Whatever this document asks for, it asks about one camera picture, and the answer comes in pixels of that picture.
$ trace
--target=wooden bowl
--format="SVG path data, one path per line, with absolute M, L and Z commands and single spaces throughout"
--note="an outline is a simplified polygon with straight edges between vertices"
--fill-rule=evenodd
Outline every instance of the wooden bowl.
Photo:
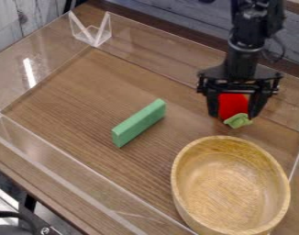
M 189 226 L 202 235 L 267 235 L 291 202 L 281 165 L 254 143 L 202 138 L 173 165 L 173 197 Z

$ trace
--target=wooden table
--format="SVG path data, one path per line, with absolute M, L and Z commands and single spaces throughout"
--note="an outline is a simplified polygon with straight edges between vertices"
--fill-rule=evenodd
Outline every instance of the wooden table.
M 95 23 L 103 11 L 87 4 L 79 7 L 78 15 L 86 24 Z M 190 87 L 102 50 L 82 43 L 75 46 L 67 24 L 66 17 L 58 19 L 26 43 L 0 54 L 0 66 L 7 68 L 12 60 L 8 57 L 20 56 L 23 51 L 40 52 L 44 47 L 38 44 L 46 45 L 48 68 L 59 69 L 3 113 L 64 153 L 6 120 L 8 139 L 23 151 L 7 148 L 0 141 L 0 171 L 87 234 L 142 234 L 138 229 L 167 234 L 162 233 L 163 226 L 170 228 L 170 234 L 189 234 L 151 208 L 185 224 L 174 207 L 170 184 L 177 153 L 201 137 L 234 135 L 263 146 L 290 173 L 299 150 L 299 79 L 287 76 L 286 92 L 271 100 L 255 124 L 231 130 L 209 117 L 205 98 Z M 64 41 L 58 40 L 56 33 L 66 34 Z M 77 57 L 58 66 L 70 50 Z M 205 66 L 221 62 L 225 56 L 207 47 L 194 54 Z M 134 56 L 131 53 L 129 59 L 135 60 Z M 186 55 L 182 62 L 191 62 Z M 0 77 L 7 80 L 18 71 L 0 71 Z M 157 98 L 167 102 L 166 118 L 118 149 L 113 145 L 113 127 Z M 117 191 L 113 183 L 134 196 Z M 277 235 L 299 235 L 299 168 L 291 190 L 291 210 Z

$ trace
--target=small green object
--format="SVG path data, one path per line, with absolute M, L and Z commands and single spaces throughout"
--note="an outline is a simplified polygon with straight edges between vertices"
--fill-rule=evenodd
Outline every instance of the small green object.
M 113 142 L 122 148 L 131 142 L 166 114 L 166 102 L 158 99 L 113 129 Z
M 251 125 L 253 120 L 249 119 L 247 114 L 241 113 L 226 119 L 223 123 L 230 125 L 234 129 L 239 129 L 243 126 Z

